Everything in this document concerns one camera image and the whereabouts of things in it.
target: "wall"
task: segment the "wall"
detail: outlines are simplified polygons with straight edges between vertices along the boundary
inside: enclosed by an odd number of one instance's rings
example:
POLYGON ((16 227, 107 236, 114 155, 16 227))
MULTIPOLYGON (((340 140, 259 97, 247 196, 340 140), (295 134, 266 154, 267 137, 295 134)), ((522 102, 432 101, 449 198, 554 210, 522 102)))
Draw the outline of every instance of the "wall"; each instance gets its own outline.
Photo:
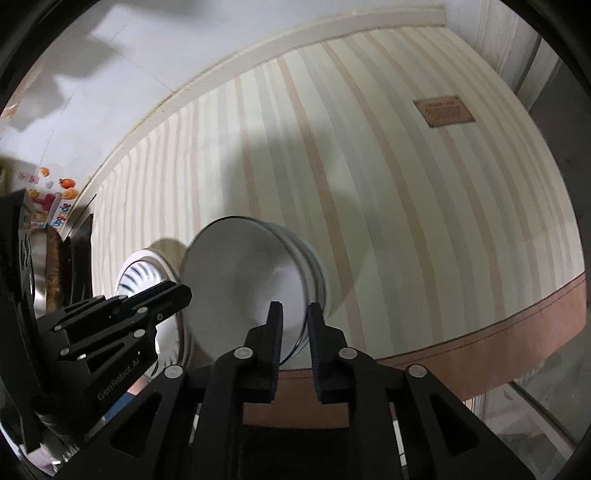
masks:
MULTIPOLYGON (((164 99, 209 66, 265 37, 354 9, 437 0, 102 0, 46 51, 16 113, 0 124, 12 188, 36 192, 40 215, 61 217, 115 147, 164 99), (60 179, 67 179, 60 185, 60 179)), ((536 33, 498 0, 445 0, 452 30, 511 86, 519 85, 536 33)), ((87 195, 83 203, 88 203, 87 195)))

